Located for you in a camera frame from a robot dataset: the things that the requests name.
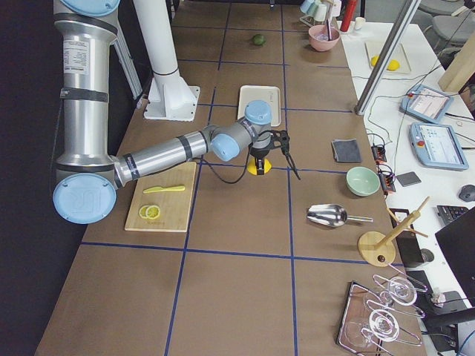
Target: brown table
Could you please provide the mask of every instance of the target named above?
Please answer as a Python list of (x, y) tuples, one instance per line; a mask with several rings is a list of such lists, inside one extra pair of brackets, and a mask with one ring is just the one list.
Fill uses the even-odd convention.
[[(263, 177), (227, 185), (197, 167), (188, 233), (124, 231), (134, 183), (88, 226), (45, 335), (43, 355), (346, 355), (335, 336), (348, 283), (374, 286), (356, 248), (369, 229), (387, 233), (381, 192), (357, 197), (345, 185), (354, 164), (333, 159), (333, 139), (358, 140), (361, 165), (374, 169), (341, 43), (316, 53), (297, 6), (183, 2), (173, 34), (181, 75), (199, 85), (193, 122), (151, 122), (136, 111), (120, 153), (209, 123), (236, 119), (241, 85), (281, 89), (282, 124), (291, 137), (298, 181), (279, 150)], [(255, 33), (267, 43), (249, 43)], [(206, 157), (218, 163), (212, 154)], [(245, 154), (216, 165), (231, 179)], [(337, 203), (372, 225), (328, 228), (308, 222), (312, 204)], [(416, 331), (414, 319), (404, 319)], [(424, 348), (395, 346), (398, 355)]]

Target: gray chair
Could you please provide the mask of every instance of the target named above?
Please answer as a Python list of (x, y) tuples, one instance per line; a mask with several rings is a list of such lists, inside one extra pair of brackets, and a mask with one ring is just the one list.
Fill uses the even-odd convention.
[(434, 50), (437, 49), (441, 41), (451, 46), (461, 47), (475, 32), (475, 20), (473, 14), (468, 14), (468, 17), (466, 14), (461, 16), (435, 16), (432, 18), (432, 25), (426, 28), (424, 33), (431, 28), (439, 37)]
[(422, 0), (419, 10), (431, 16), (451, 15), (453, 11), (464, 5), (463, 0)]

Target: blue joint cap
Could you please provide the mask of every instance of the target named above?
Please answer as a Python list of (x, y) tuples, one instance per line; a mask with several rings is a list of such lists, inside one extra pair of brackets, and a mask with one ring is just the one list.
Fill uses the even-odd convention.
[(272, 121), (272, 110), (267, 102), (253, 100), (246, 106), (244, 116), (253, 124), (267, 125)]
[(106, 217), (116, 202), (116, 190), (99, 174), (78, 173), (64, 178), (53, 193), (58, 214), (76, 224), (91, 224)]
[(120, 0), (61, 0), (75, 13), (90, 17), (107, 16), (118, 7)]
[(240, 152), (236, 140), (225, 133), (219, 133), (211, 140), (211, 149), (214, 154), (224, 162), (235, 158)]

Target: green bowl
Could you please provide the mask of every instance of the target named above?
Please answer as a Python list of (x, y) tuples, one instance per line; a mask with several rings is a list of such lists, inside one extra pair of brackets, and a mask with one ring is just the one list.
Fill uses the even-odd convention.
[(379, 190), (378, 174), (366, 167), (354, 167), (347, 172), (347, 186), (353, 194), (367, 197)]

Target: white table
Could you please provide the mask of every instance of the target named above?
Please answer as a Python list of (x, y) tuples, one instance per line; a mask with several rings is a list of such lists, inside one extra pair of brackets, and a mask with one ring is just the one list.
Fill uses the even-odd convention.
[[(385, 42), (391, 27), (392, 24), (366, 23), (360, 31), (352, 31), (350, 28), (350, 32), (343, 34), (341, 37), (358, 97), (361, 95), (372, 70), (367, 58), (365, 42)], [(392, 143), (386, 145), (386, 155), (388, 165), (392, 169), (396, 168), (396, 174), (414, 171), (422, 181), (422, 183), (408, 187), (402, 187), (396, 181), (396, 193), (388, 196), (387, 206), (390, 208), (406, 208), (413, 211), (419, 207), (425, 197), (430, 197), (428, 204), (422, 210), (421, 217), (414, 223), (416, 230), (429, 235), (428, 238), (417, 237), (420, 247), (429, 249), (435, 256), (433, 262), (422, 268), (429, 283), (433, 289), (440, 292), (457, 291), (462, 297), (465, 297), (436, 242), (435, 233), (443, 227), (442, 220), (437, 216), (436, 206), (462, 205), (468, 208), (475, 206), (475, 202), (464, 202), (458, 198), (460, 188), (463, 185), (475, 184), (475, 151), (464, 151), (470, 168), (463, 172), (426, 168), (419, 163), (411, 150), (408, 128), (411, 123), (420, 121), (407, 114), (404, 115), (399, 110), (400, 96), (405, 95), (421, 79), (421, 77), (413, 78), (430, 72), (439, 65), (439, 61), (416, 24), (409, 26), (402, 39), (402, 45), (407, 54), (411, 72), (409, 74), (386, 73), (384, 75), (385, 79), (380, 81), (376, 95), (372, 98), (368, 110), (364, 114), (365, 125), (369, 132), (382, 136), (386, 142), (392, 141)], [(439, 67), (425, 78), (423, 84), (440, 90), (437, 82), (444, 72), (444, 69)], [(377, 98), (377, 96), (399, 96), (399, 98)], [(469, 110), (458, 95), (455, 96), (448, 112), (470, 116)], [(473, 121), (469, 122), (466, 119), (453, 119), (446, 116), (441, 124), (451, 125), (457, 133), (475, 139), (475, 122)], [(458, 138), (462, 147), (475, 146), (473, 142), (461, 137)], [(369, 136), (369, 139), (371, 142), (373, 141), (372, 136)], [(380, 144), (381, 140), (375, 138), (374, 142)], [(432, 343), (428, 340), (428, 338), (425, 339), (427, 354), (436, 355)]]

